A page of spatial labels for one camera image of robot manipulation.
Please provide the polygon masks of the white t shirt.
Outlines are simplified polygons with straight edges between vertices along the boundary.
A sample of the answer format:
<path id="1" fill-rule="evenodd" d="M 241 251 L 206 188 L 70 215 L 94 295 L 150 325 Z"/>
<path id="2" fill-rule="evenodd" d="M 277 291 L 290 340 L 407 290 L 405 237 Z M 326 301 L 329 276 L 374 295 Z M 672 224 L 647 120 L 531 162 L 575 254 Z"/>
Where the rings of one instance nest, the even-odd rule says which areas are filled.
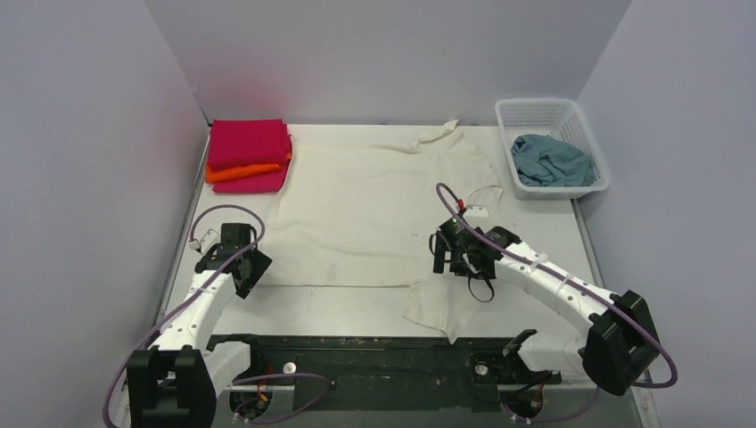
<path id="1" fill-rule="evenodd" d="M 480 309 L 462 278 L 432 273 L 430 236 L 449 217 L 448 185 L 498 215 L 503 189 L 483 151 L 453 121 L 417 136 L 295 132 L 283 189 L 265 219 L 263 284 L 399 287 L 404 317 L 454 342 Z"/>

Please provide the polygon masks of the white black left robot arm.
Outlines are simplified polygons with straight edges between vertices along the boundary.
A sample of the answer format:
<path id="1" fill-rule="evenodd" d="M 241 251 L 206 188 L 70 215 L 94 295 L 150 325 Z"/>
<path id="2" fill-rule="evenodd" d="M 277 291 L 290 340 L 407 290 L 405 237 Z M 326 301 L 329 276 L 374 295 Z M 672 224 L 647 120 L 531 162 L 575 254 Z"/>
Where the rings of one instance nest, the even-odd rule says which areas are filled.
<path id="1" fill-rule="evenodd" d="M 219 393 L 234 377 L 255 383 L 266 359 L 245 342 L 218 350 L 207 346 L 226 306 L 244 300 L 272 260 L 258 244 L 266 229 L 225 223 L 217 242 L 203 251 L 185 299 L 160 330 L 125 364 L 128 415 L 133 427 L 209 427 Z"/>

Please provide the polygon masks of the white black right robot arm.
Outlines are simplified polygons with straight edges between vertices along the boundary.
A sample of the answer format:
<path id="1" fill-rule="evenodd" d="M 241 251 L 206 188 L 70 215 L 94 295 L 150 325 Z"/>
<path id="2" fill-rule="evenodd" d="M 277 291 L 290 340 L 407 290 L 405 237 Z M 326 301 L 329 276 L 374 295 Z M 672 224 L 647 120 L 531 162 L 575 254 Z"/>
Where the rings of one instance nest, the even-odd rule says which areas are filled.
<path id="1" fill-rule="evenodd" d="M 515 336 L 503 349 L 505 373 L 515 382 L 541 372 L 573 373 L 621 396 L 660 354 L 650 310 L 640 295 L 619 295 L 583 281 L 501 226 L 483 232 L 451 218 L 436 229 L 433 254 L 434 273 L 481 280 L 488 287 L 500 280 L 576 330 L 560 336 L 525 329 Z"/>

